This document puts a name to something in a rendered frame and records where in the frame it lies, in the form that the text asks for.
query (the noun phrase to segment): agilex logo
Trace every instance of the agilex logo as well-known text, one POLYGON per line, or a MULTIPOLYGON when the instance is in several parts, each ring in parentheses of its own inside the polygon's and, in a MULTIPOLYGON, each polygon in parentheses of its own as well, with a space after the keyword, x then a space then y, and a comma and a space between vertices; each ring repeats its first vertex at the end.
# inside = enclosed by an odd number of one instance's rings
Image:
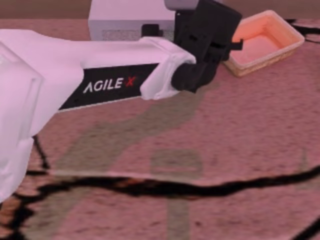
POLYGON ((121 89, 122 87, 133 87, 136 76, 128 76, 125 80, 124 77, 115 79, 99 80, 96 82, 89 82, 88 86, 84 89, 83 93, 93 93, 100 91, 109 91, 114 89, 121 89))
POLYGON ((141 96, 140 87, 158 63, 90 68, 60 110, 86 107, 141 96))

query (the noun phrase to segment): basket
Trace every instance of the basket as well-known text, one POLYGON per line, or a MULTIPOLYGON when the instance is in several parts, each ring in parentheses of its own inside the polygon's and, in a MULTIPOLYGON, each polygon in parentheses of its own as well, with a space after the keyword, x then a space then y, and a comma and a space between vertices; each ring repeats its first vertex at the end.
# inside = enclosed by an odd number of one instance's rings
POLYGON ((243 39, 241 51, 231 51, 226 67, 237 77, 274 64, 292 55, 305 38, 272 10, 245 18, 233 41, 243 39))

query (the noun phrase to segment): black bracket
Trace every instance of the black bracket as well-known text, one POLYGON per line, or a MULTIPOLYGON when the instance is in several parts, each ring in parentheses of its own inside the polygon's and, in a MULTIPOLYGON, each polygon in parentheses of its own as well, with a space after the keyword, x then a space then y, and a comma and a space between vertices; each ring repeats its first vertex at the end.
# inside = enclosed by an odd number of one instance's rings
POLYGON ((242 50, 243 40, 232 42, 241 19, 239 12, 213 0, 199 0, 195 10, 176 12, 174 43, 194 55, 196 64, 185 63, 175 71, 175 89, 195 93, 214 79, 232 50, 242 50))

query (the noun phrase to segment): robotic arm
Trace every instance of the robotic arm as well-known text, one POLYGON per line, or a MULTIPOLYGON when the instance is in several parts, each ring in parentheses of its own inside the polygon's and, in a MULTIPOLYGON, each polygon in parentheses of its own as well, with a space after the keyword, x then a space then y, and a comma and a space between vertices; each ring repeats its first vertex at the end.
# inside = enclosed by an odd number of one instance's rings
POLYGON ((181 11, 174 42, 154 25, 139 41, 70 41, 0 30, 0 203, 22 182, 35 136, 57 112, 195 93, 242 42, 242 15, 212 0, 181 11))

